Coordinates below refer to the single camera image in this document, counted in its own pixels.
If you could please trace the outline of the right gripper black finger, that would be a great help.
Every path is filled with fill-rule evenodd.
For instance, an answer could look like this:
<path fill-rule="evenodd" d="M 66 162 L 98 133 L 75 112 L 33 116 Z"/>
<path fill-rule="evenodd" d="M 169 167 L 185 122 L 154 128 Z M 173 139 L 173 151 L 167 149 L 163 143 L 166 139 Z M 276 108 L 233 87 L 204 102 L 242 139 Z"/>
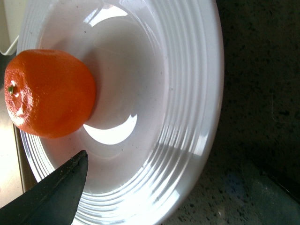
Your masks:
<path fill-rule="evenodd" d="M 86 183 L 88 155 L 82 150 L 30 190 L 0 209 L 2 225 L 70 225 Z"/>

